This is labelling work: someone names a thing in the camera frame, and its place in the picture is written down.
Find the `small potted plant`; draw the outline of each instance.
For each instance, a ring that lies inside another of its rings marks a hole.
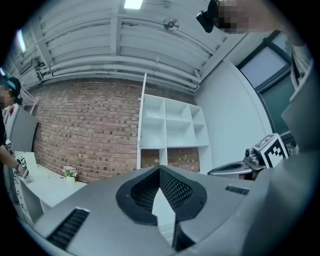
[[[64,173],[67,182],[69,182],[69,183],[76,182],[76,176],[78,174],[76,168],[74,168],[72,166],[65,166],[65,167],[63,167],[62,172]]]

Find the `vent slot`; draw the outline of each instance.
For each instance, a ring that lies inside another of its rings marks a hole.
[[[74,209],[47,240],[55,246],[65,250],[88,215],[89,212],[86,210]]]
[[[237,186],[226,186],[225,187],[225,190],[227,191],[230,191],[230,192],[233,192],[233,193],[237,193],[237,194],[240,194],[240,195],[247,195],[250,191],[250,189],[246,189],[246,188],[242,188],[242,187],[237,187]]]

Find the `white wall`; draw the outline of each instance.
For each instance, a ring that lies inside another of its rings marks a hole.
[[[272,129],[256,92],[229,61],[222,61],[195,93],[202,107],[213,168],[240,161]]]

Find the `pipe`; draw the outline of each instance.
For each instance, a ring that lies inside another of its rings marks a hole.
[[[43,78],[46,79],[46,78],[55,77],[55,76],[59,76],[59,75],[70,73],[70,72],[78,72],[78,71],[85,71],[85,70],[98,70],[98,69],[125,70],[125,71],[131,71],[131,72],[147,73],[147,74],[151,74],[151,75],[154,73],[154,75],[157,77],[172,80],[172,81],[186,85],[186,86],[193,88],[193,89],[197,88],[196,84],[193,84],[191,82],[188,82],[184,79],[175,77],[170,74],[165,74],[165,73],[158,72],[158,71],[153,72],[152,69],[147,69],[147,68],[143,68],[143,67],[127,66],[127,65],[121,65],[121,64],[84,65],[84,66],[70,67],[70,68],[65,68],[63,70],[55,71],[51,74],[47,74]]]
[[[128,62],[128,63],[134,63],[134,64],[141,64],[141,65],[146,65],[146,66],[155,66],[155,61],[153,60],[148,60],[148,59],[143,59],[143,58],[137,58],[137,57],[130,57],[130,56],[112,56],[112,55],[106,55],[106,56],[93,56],[93,57],[83,57],[83,58],[76,58],[68,61],[64,61],[62,63],[53,65],[49,68],[42,69],[40,72],[41,73],[46,73],[46,72],[51,72],[56,69],[68,67],[68,66],[74,66],[74,65],[83,65],[85,63],[92,63],[92,62]],[[197,83],[201,83],[201,79],[195,77],[192,74],[189,74],[188,72],[185,72],[181,69],[178,69],[173,66],[169,66],[166,64],[162,63],[157,63],[156,67],[165,70],[168,72],[175,73],[177,75],[180,75],[182,77],[185,77],[187,79],[193,80]]]
[[[140,75],[140,74],[131,74],[131,73],[123,73],[123,72],[115,72],[115,71],[85,71],[85,72],[66,73],[66,74],[60,74],[60,75],[57,75],[57,76],[50,76],[50,77],[44,78],[43,81],[41,81],[41,82],[44,82],[44,81],[47,81],[47,80],[50,80],[50,79],[55,79],[55,78],[62,78],[62,77],[69,77],[69,76],[79,76],[79,75],[85,75],[85,74],[120,75],[120,76],[130,76],[130,77],[137,77],[137,78],[143,78],[144,77],[143,75]],[[169,82],[169,81],[163,81],[163,80],[161,80],[159,78],[154,78],[154,77],[149,77],[148,76],[148,80],[153,80],[153,81],[156,81],[156,82],[161,82],[161,83],[165,83],[165,84],[168,84],[168,85],[171,85],[171,86],[179,87],[179,88],[182,88],[184,90],[189,90],[189,88],[187,88],[185,86],[182,86],[182,85],[179,85],[179,84],[176,84],[176,83],[173,83],[173,82]]]
[[[201,81],[201,76],[200,76],[198,70],[194,69],[193,73],[194,73],[195,77],[198,78]]]
[[[44,80],[34,82],[34,83],[32,83],[32,84],[29,84],[29,85],[24,86],[23,88],[27,91],[27,90],[29,90],[30,88],[41,84],[43,81],[44,81]]]

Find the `window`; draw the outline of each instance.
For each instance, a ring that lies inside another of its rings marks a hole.
[[[237,68],[261,99],[273,132],[295,147],[291,132],[281,116],[295,91],[290,77],[291,44],[286,35],[273,32]]]
[[[266,47],[251,59],[241,69],[241,72],[249,80],[252,86],[257,88],[286,65],[287,62],[285,60],[269,47]]]
[[[290,42],[285,34],[280,33],[279,35],[277,35],[272,40],[272,43],[274,43],[276,46],[278,46],[280,49],[282,49],[289,56],[291,55],[292,45],[290,44]]]

